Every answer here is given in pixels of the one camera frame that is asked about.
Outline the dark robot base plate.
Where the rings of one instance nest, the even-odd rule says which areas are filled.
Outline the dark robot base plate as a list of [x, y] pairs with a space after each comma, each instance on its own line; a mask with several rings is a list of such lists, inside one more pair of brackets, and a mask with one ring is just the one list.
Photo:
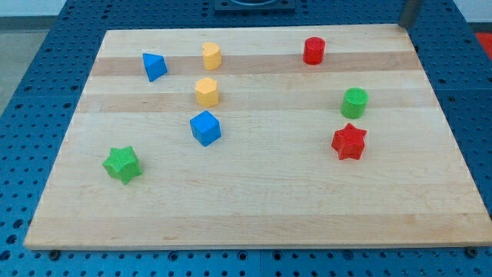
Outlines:
[[292, 12], [295, 0], [213, 0], [216, 12]]

